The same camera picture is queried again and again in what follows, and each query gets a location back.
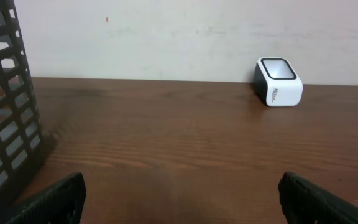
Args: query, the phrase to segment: black mesh basket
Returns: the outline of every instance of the black mesh basket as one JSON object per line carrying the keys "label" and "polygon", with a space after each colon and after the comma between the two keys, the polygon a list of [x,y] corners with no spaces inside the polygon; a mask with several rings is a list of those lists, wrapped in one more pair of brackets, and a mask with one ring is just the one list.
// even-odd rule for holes
{"label": "black mesh basket", "polygon": [[37,172],[43,137],[13,0],[0,0],[0,209]]}

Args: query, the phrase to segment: wood grain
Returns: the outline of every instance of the wood grain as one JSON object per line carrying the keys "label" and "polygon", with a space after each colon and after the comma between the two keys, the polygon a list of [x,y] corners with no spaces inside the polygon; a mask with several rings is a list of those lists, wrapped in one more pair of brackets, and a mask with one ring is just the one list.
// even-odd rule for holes
{"label": "wood grain", "polygon": [[58,145],[21,198],[80,171],[82,223],[286,223],[286,170],[358,206],[358,86],[268,108],[244,83],[33,82]]}

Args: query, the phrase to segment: brown wooden surface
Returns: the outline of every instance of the brown wooden surface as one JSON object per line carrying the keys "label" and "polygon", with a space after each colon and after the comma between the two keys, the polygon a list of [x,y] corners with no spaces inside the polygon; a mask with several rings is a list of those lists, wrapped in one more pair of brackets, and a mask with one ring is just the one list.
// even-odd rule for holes
{"label": "brown wooden surface", "polygon": [[34,78],[58,145],[25,198],[75,171],[82,223],[286,223],[297,172],[358,206],[358,86],[268,108],[248,84]]}

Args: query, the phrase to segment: small white box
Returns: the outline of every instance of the small white box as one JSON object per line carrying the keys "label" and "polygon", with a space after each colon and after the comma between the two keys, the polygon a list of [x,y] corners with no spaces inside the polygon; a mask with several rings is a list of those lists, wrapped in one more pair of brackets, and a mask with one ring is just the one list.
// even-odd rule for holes
{"label": "small white box", "polygon": [[267,106],[295,106],[302,97],[303,84],[283,58],[260,58],[254,74],[254,89]]}

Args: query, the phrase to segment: wooden table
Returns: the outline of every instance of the wooden table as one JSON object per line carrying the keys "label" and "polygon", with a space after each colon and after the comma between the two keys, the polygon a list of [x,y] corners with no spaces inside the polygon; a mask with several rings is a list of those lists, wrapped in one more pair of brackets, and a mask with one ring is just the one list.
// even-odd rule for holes
{"label": "wooden table", "polygon": [[358,86],[268,108],[249,84],[34,78],[58,144],[21,198],[75,171],[82,223],[286,223],[297,172],[358,206]]}

